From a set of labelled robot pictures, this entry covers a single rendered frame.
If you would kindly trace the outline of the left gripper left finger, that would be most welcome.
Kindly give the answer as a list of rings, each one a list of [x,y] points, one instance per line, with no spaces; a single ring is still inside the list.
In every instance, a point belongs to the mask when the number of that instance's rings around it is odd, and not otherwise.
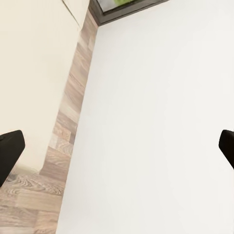
[[[21,130],[0,135],[0,188],[25,149]]]

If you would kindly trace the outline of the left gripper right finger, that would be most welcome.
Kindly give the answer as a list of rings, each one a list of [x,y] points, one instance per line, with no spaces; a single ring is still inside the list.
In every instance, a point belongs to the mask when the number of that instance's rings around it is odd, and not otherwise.
[[[223,130],[218,146],[234,169],[234,131]]]

